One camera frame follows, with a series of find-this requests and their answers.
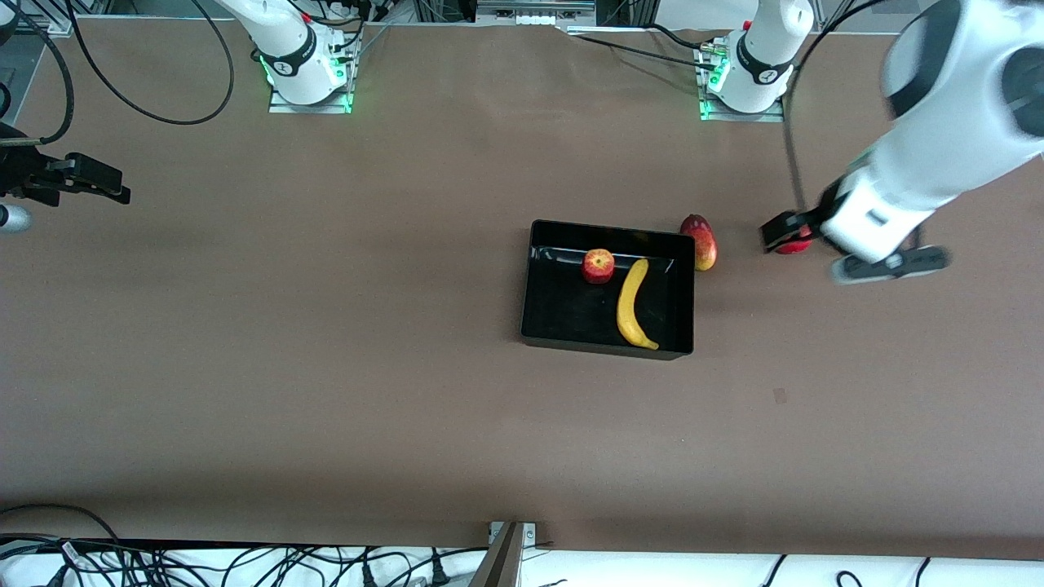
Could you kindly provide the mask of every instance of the banana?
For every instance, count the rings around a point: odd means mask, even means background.
[[[655,351],[660,345],[649,341],[645,331],[638,325],[638,319],[635,318],[635,297],[638,296],[638,288],[641,287],[648,271],[648,259],[638,259],[631,265],[631,271],[623,280],[623,288],[620,289],[620,299],[616,302],[616,327],[632,345]]]

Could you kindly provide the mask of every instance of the red fruit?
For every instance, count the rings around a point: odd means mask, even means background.
[[[689,217],[682,222],[681,233],[691,236],[696,241],[696,271],[705,272],[713,267],[717,261],[717,241],[707,218],[699,214],[689,214]]]
[[[584,255],[584,263],[580,265],[580,273],[584,274],[584,281],[593,283],[606,283],[613,278],[616,269],[616,259],[613,254],[604,249],[592,249]]]
[[[808,228],[808,225],[801,227],[798,232],[800,236],[811,236],[812,229]],[[801,253],[802,251],[808,249],[812,244],[811,240],[799,240],[796,242],[787,242],[786,244],[780,246],[776,250],[780,255],[793,255],[796,253]]]

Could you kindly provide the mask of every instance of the table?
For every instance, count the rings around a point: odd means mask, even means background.
[[[205,23],[84,25],[142,104],[219,101]],[[193,127],[61,45],[76,119],[46,150],[121,168],[134,202],[65,196],[3,239],[4,502],[132,537],[469,544],[517,517],[561,548],[1041,555],[1040,162],[930,220],[948,271],[838,287],[825,246],[760,253],[792,206],[779,125],[699,121],[683,66],[546,27],[398,27],[351,116],[268,115],[221,29],[235,95]],[[887,128],[889,41],[830,39],[803,77],[809,190]],[[23,131],[57,123],[58,89],[45,64]],[[520,343],[533,219],[689,213],[720,244],[691,356]],[[97,533],[76,524],[47,527]]]

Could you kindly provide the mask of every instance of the black cable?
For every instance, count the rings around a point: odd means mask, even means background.
[[[434,546],[431,547],[431,587],[443,587],[450,582],[450,578],[446,576],[446,569],[443,568],[443,557],[438,554],[438,549]]]
[[[362,561],[362,557],[366,554],[366,551],[369,551],[370,547],[367,546],[366,548],[367,549],[363,550],[362,555],[359,555],[358,557],[355,557],[354,559],[352,559],[351,561],[348,562],[348,565],[346,565],[343,568],[340,569],[340,572],[337,573],[337,577],[335,577],[333,579],[333,581],[330,583],[330,587],[337,587],[340,584],[341,578],[345,577],[345,574],[347,574],[348,571],[351,570],[353,566],[355,566],[356,564],[358,564],[359,562]]]
[[[62,15],[63,18],[66,18],[66,19],[69,18],[69,15],[66,14],[65,9],[63,9],[62,6],[60,6],[57,2],[55,2],[54,0],[47,0],[47,3],[50,4],[51,6],[53,6],[54,9],[57,10],[58,14]],[[43,6],[39,2],[37,2],[37,5],[38,5],[38,7],[43,8]]]
[[[356,41],[358,41],[359,40],[359,36],[362,34],[362,27],[365,26],[365,24],[362,22],[362,19],[360,19],[359,17],[355,17],[354,19],[350,19],[349,22],[358,22],[359,23],[359,28],[355,31],[355,34],[352,36],[352,40],[351,41],[346,41],[346,42],[343,42],[340,45],[334,45],[334,47],[333,47],[334,51],[339,51],[339,50],[343,49],[345,47],[351,47],[352,43],[355,43]]]
[[[309,19],[311,19],[311,20],[313,20],[313,21],[315,21],[315,22],[317,22],[319,24],[325,24],[327,26],[343,26],[346,24],[352,24],[353,22],[358,22],[358,21],[362,20],[359,17],[352,17],[350,19],[343,19],[343,20],[339,20],[339,21],[330,20],[330,19],[327,18],[327,14],[326,14],[326,10],[323,8],[323,3],[322,2],[318,2],[319,9],[323,10],[323,16],[322,17],[313,15],[311,13],[308,13],[307,10],[302,9],[302,7],[299,6],[296,3],[294,3],[292,0],[290,1],[290,5],[293,6],[293,8],[295,10],[298,10],[299,13],[301,13],[302,15],[308,17]]]
[[[370,546],[362,549],[362,587],[377,587],[377,581],[374,580],[374,571],[370,568]]]
[[[14,538],[15,540],[24,540],[22,537]],[[7,559],[17,557],[19,555],[26,555],[32,553],[33,550],[40,549],[39,544],[32,544],[30,546],[19,546],[17,548],[10,548],[9,550],[4,550],[0,553],[0,561],[5,561]]]
[[[457,0],[457,9],[460,10],[464,20],[475,22],[475,6],[472,5],[471,0]]]
[[[117,98],[120,99],[120,101],[127,104],[138,113],[143,114],[148,118],[151,118],[152,120],[166,122],[167,124],[176,124],[180,126],[203,124],[204,122],[212,120],[218,114],[221,114],[221,111],[224,110],[224,107],[229,105],[229,100],[232,99],[232,90],[236,84],[236,71],[235,71],[235,66],[232,63],[232,52],[229,50],[229,44],[224,42],[224,36],[221,34],[221,31],[218,30],[217,25],[214,24],[214,21],[210,18],[210,15],[207,14],[207,10],[205,10],[203,6],[199,5],[199,2],[197,0],[189,0],[189,1],[192,2],[192,4],[196,7],[196,9],[199,10],[199,14],[201,14],[203,17],[207,19],[207,24],[210,25],[210,28],[214,31],[214,34],[217,37],[217,40],[221,43],[221,50],[224,51],[224,58],[229,64],[229,89],[224,93],[224,99],[221,100],[221,103],[216,109],[214,109],[214,112],[211,112],[210,114],[201,118],[195,118],[192,120],[177,120],[174,118],[167,118],[165,116],[160,116],[158,114],[153,114],[143,109],[142,107],[134,103],[134,101],[132,101],[130,98],[124,96],[119,90],[116,89],[115,86],[113,86],[113,83],[110,81],[108,77],[105,77],[105,74],[101,73],[101,70],[98,68],[98,64],[94,62],[94,56],[91,55],[91,51],[89,51],[87,48],[87,43],[84,42],[84,34],[79,30],[78,19],[76,18],[76,15],[73,14],[72,0],[66,0],[66,8],[70,13],[69,22],[72,23],[72,31],[73,34],[76,37],[76,43],[79,45],[80,51],[84,52],[84,57],[87,60],[87,65],[91,66],[91,69],[94,70],[94,74],[97,75],[98,79],[100,79],[101,83],[105,85],[105,88],[109,88],[109,91],[112,92],[113,95],[115,95]]]
[[[590,37],[582,37],[579,34],[575,34],[574,37],[576,37],[577,39],[583,39],[584,41],[587,41],[588,43],[596,43],[598,45],[604,45],[607,47],[612,47],[614,49],[620,49],[621,51],[630,51],[632,53],[637,53],[639,55],[645,55],[647,57],[654,57],[654,58],[657,58],[657,60],[663,60],[665,62],[680,63],[682,65],[687,65],[689,67],[695,67],[695,68],[698,68],[698,69],[706,69],[708,71],[714,69],[713,65],[707,64],[707,63],[696,63],[696,62],[693,62],[693,61],[680,60],[678,57],[671,57],[671,56],[667,56],[667,55],[661,55],[659,53],[652,53],[652,52],[649,52],[649,51],[643,51],[641,49],[636,49],[634,47],[625,47],[623,45],[617,45],[616,43],[610,43],[609,41],[602,41],[601,39],[591,39]]]
[[[44,5],[42,3],[37,2],[37,7],[40,8],[41,11],[44,13],[44,16],[47,17],[47,20],[49,20],[51,22],[55,22],[54,15],[52,15],[50,13],[50,10],[48,10],[46,7],[44,7]],[[63,13],[62,10],[58,10],[58,14],[62,15],[62,16],[65,16],[65,13]]]
[[[928,563],[931,562],[931,557],[925,557],[924,562],[917,569],[917,577],[914,579],[914,587],[921,587],[921,576],[924,574],[924,569],[927,568]]]
[[[769,587],[773,581],[776,581],[776,573],[780,570],[780,565],[783,564],[783,560],[786,559],[786,555],[780,555],[780,558],[776,559],[776,564],[773,565],[773,570],[768,573],[768,579],[761,584],[761,587]]]
[[[72,125],[72,111],[73,111],[73,103],[75,100],[73,99],[72,75],[69,73],[69,66],[66,65],[65,57],[62,56],[62,51],[60,51],[57,45],[55,45],[54,42],[51,41],[51,38],[47,36],[47,32],[44,29],[40,28],[40,25],[38,25],[35,21],[33,21],[28,15],[23,13],[22,8],[18,4],[16,4],[15,1],[0,0],[0,2],[3,2],[5,6],[10,8],[11,11],[14,11],[18,16],[18,18],[22,19],[22,21],[25,22],[25,24],[29,25],[29,28],[32,29],[32,32],[35,33],[37,37],[39,37],[40,40],[44,42],[44,45],[47,46],[47,50],[49,50],[51,54],[54,55],[54,62],[58,66],[58,71],[62,72],[62,85],[65,87],[65,94],[66,94],[65,116],[62,118],[62,124],[58,126],[58,130],[54,132],[54,134],[48,137],[42,137],[40,139],[22,139],[22,138],[2,139],[0,140],[0,146],[46,145],[53,143],[54,141],[64,137],[65,134],[69,132],[69,126]]]
[[[841,580],[845,579],[846,577],[851,578],[852,581],[855,581],[856,587],[862,587],[862,582],[859,581],[859,578],[856,577],[850,570],[839,570],[839,571],[837,571],[837,574],[834,576],[834,583],[837,585],[837,587],[845,587],[845,584],[841,583]]]
[[[72,558],[70,558],[68,555],[66,555],[64,550],[62,553],[62,558],[64,558],[66,560],[66,564],[68,564],[70,568],[76,568],[78,566],[76,564],[76,561],[73,560]],[[116,583],[113,581],[113,578],[109,577],[109,572],[110,571],[106,571],[105,569],[101,568],[101,565],[99,565],[97,561],[95,561],[91,557],[79,557],[79,558],[81,558],[81,559],[86,560],[87,562],[91,563],[91,566],[94,567],[93,571],[86,570],[86,569],[79,569],[80,571],[82,571],[82,572],[95,572],[97,574],[100,574],[101,578],[105,580],[105,583],[109,583],[109,587],[116,587]]]
[[[479,553],[479,551],[484,551],[484,550],[489,550],[489,548],[487,548],[484,546],[478,546],[478,547],[475,547],[475,548],[460,548],[458,550],[450,550],[449,553],[443,553],[442,555],[440,555],[440,557],[443,558],[443,559],[445,559],[446,557],[453,557],[455,555],[462,555],[465,553]],[[395,579],[393,579],[392,581],[389,581],[384,587],[393,587],[393,585],[395,585],[396,583],[399,583],[404,578],[411,577],[413,574],[413,571],[419,570],[421,568],[424,568],[425,566],[427,566],[430,563],[431,563],[431,559],[427,559],[425,561],[417,563],[416,565],[413,565],[413,566],[409,567],[408,569],[406,569],[399,577],[396,577]]]
[[[801,211],[807,210],[808,204],[805,201],[805,188],[801,182],[801,170],[798,168],[798,157],[793,151],[793,130],[790,126],[790,104],[793,102],[794,92],[798,90],[798,80],[801,78],[801,72],[804,71],[805,63],[808,61],[808,57],[812,55],[812,52],[815,51],[815,48],[820,46],[820,43],[826,39],[827,34],[830,34],[836,30],[841,23],[865,10],[867,8],[871,8],[888,1],[889,0],[869,0],[865,4],[860,4],[855,8],[847,10],[837,19],[832,20],[826,27],[823,28],[823,31],[820,32],[815,40],[812,41],[812,44],[809,45],[808,50],[805,51],[805,54],[801,56],[801,61],[798,62],[798,65],[794,67],[793,75],[790,76],[790,91],[787,94],[786,102],[783,104],[783,144],[786,147],[787,166],[790,168],[790,186],[793,189],[793,198],[798,204],[798,209]]]
[[[284,557],[282,560],[280,560],[278,563],[276,563],[275,566],[272,566],[271,568],[269,568],[267,572],[265,572],[264,574],[262,574],[261,579],[258,579],[257,582],[254,583],[254,587],[261,587],[261,584],[264,583],[265,579],[268,579],[269,574],[278,571],[285,564],[287,557]]]
[[[172,579],[177,583],[180,583],[181,585],[183,585],[184,587],[209,587],[209,583],[207,582],[207,580],[204,579],[203,576],[200,576],[198,572],[196,572],[197,568],[208,568],[208,567],[203,567],[201,565],[188,565],[182,563],[181,561],[177,561],[176,559],[169,557],[164,553],[147,551],[140,548],[130,548],[128,546],[123,546],[121,544],[111,544],[106,542],[82,540],[77,538],[50,539],[41,537],[41,538],[23,538],[23,540],[37,540],[39,542],[50,544],[55,547],[61,546],[63,543],[69,543],[73,546],[75,546],[75,544],[89,544],[89,545],[108,546],[109,548],[112,548],[114,554],[117,555],[117,559],[120,562],[118,566],[111,565],[104,560],[103,557],[103,555],[105,554],[104,551],[101,553],[100,559],[101,562],[105,563],[109,566],[108,569],[102,569],[100,565],[90,557],[82,557],[82,558],[87,559],[87,561],[91,563],[91,565],[94,567],[94,570],[80,568],[79,566],[75,565],[73,561],[70,561],[70,568],[78,570],[79,572],[88,574],[95,574],[95,573],[104,574],[105,576],[104,579],[108,583],[110,583],[111,587],[115,587],[115,585],[113,584],[112,579],[109,578],[108,574],[117,571],[122,573],[122,585],[144,585],[148,587],[157,587],[159,585],[161,587],[163,586],[170,587],[171,585],[170,580]],[[122,555],[126,553],[130,553],[133,555],[130,557],[129,563],[125,563],[122,558]],[[140,557],[142,553],[150,553],[152,555],[153,562],[151,565],[145,563],[144,559]],[[161,564],[161,561],[170,561],[173,562],[174,564],[171,565],[168,563],[167,565],[163,565]],[[195,584],[190,583],[185,579],[177,577],[176,574],[170,574],[169,569],[167,567],[173,567],[185,570],[189,574],[191,574],[192,578],[195,579],[198,583]],[[224,569],[211,569],[211,570],[221,571]],[[138,571],[144,571],[146,573],[147,581],[145,582],[138,581],[135,574]]]
[[[229,583],[229,574],[232,572],[232,569],[236,568],[236,565],[237,565],[237,563],[239,563],[240,559],[242,559],[246,555],[250,555],[252,551],[254,551],[254,550],[260,550],[261,548],[264,548],[264,546],[256,546],[254,548],[250,548],[250,549],[243,550],[239,555],[236,555],[236,558],[232,559],[232,563],[229,565],[229,568],[226,569],[224,573],[221,576],[221,587],[226,587],[228,585],[228,583]],[[272,547],[268,553],[265,553],[264,556],[268,556],[268,555],[275,553],[277,548],[278,548],[278,546],[277,547]]]
[[[65,583],[65,573],[69,570],[69,565],[63,564],[58,567],[58,570],[51,577],[50,581],[47,582],[47,587],[62,587]]]
[[[651,30],[659,30],[660,32],[666,34],[667,39],[670,39],[674,43],[678,43],[679,45],[681,45],[681,46],[683,46],[683,47],[685,47],[687,49],[698,49],[699,48],[699,43],[692,43],[692,42],[686,41],[685,39],[682,39],[681,37],[674,34],[673,30],[667,28],[666,26],[659,25],[659,24],[657,24],[655,22],[649,23],[649,24],[644,24],[644,25],[642,25],[642,28],[651,29]]]
[[[0,105],[0,118],[3,118],[7,115],[7,111],[10,110],[10,103],[14,100],[10,97],[10,90],[2,81],[0,81],[0,93],[3,94],[3,105]]]
[[[837,9],[834,10],[834,14],[830,15],[830,18],[827,19],[826,22],[822,24],[822,26],[827,26],[828,24],[840,18],[840,16],[844,15],[845,13],[851,10],[852,4],[855,4],[855,0],[841,0],[837,4]]]
[[[286,568],[280,573],[280,576],[278,578],[276,578],[276,581],[272,583],[272,587],[281,587],[283,585],[283,581],[286,580],[286,574],[288,572],[290,572],[290,569],[292,569],[294,566],[302,566],[304,568],[307,568],[307,569],[315,572],[316,574],[319,576],[319,579],[322,580],[322,583],[319,583],[319,585],[326,585],[326,574],[324,574],[324,572],[322,570],[319,570],[319,569],[315,568],[314,566],[312,566],[312,565],[307,564],[307,563],[304,562],[305,559],[307,559],[307,558],[309,558],[311,556],[311,553],[314,553],[315,550],[318,550],[318,549],[319,549],[318,546],[313,546],[311,548],[302,548],[302,549],[300,549],[299,550],[299,555],[300,556],[296,558],[296,560],[294,560],[294,561],[290,562],[289,564],[287,564]]]
[[[0,2],[6,3],[7,0],[0,0]],[[80,514],[91,518],[91,521],[101,526],[101,530],[109,535],[109,538],[111,538],[113,542],[116,544],[119,544],[120,542],[120,538],[116,536],[116,532],[113,530],[113,526],[109,525],[105,520],[101,519],[101,516],[95,514],[87,508],[80,508],[79,506],[68,506],[66,503],[22,503],[21,506],[11,506],[10,508],[0,510],[0,516],[4,516],[13,512],[20,512],[22,510],[58,510],[62,512]]]

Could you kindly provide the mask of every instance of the metal bracket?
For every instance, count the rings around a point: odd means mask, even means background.
[[[490,524],[493,545],[482,557],[482,563],[468,587],[517,587],[522,549],[537,543],[537,524],[524,522],[493,522]]]
[[[508,522],[490,522],[490,544],[497,539],[500,530]],[[533,522],[522,523],[522,547],[532,548],[537,545],[537,524]]]
[[[729,69],[729,57],[719,47],[727,46],[725,37],[715,37],[710,43],[705,43],[706,48],[693,49],[693,61],[698,64],[711,64],[715,70],[696,70],[696,93],[699,96],[699,119],[701,120],[726,120],[730,122],[783,122],[783,100],[776,98],[768,110],[757,114],[736,112],[727,107],[721,98],[711,91],[713,87],[719,87],[725,79],[725,74]]]

